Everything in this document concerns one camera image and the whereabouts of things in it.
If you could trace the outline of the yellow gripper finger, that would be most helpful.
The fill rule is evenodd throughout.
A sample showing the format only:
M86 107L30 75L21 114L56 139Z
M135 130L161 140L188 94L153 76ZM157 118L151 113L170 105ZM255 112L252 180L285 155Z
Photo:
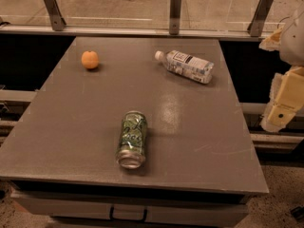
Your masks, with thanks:
M263 39L259 44L259 48L267 51L279 50L282 30L283 28L278 28L270 36Z

